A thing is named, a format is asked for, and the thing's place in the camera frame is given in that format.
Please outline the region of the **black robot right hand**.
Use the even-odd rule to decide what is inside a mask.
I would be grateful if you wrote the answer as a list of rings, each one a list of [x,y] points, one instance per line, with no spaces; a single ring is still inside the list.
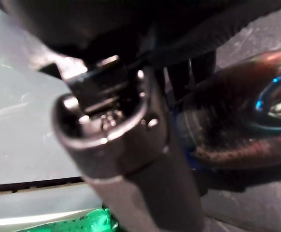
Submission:
[[[201,231],[195,181],[155,71],[216,49],[281,0],[0,0],[0,9],[84,64],[41,67],[70,89],[54,102],[52,124],[123,227]]]

